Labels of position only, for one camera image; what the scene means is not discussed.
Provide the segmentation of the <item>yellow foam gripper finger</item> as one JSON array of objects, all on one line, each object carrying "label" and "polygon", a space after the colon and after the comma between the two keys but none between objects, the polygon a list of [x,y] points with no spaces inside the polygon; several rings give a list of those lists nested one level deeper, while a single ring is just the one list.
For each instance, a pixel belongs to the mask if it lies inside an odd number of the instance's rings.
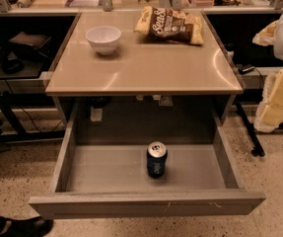
[{"label": "yellow foam gripper finger", "polygon": [[267,25],[253,37],[252,42],[261,46],[274,45],[276,25],[277,21]]},{"label": "yellow foam gripper finger", "polygon": [[255,114],[254,128],[271,132],[283,122],[283,69],[265,79],[262,101]]}]

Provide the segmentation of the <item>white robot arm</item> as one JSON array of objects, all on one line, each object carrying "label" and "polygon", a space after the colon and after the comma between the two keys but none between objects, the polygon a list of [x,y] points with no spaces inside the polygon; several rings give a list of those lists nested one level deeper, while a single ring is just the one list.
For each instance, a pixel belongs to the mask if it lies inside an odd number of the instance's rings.
[{"label": "white robot arm", "polygon": [[[252,42],[273,46],[274,56],[283,60],[283,14],[254,36]],[[262,101],[255,114],[254,127],[271,132],[283,122],[283,69],[270,73],[264,82]]]}]

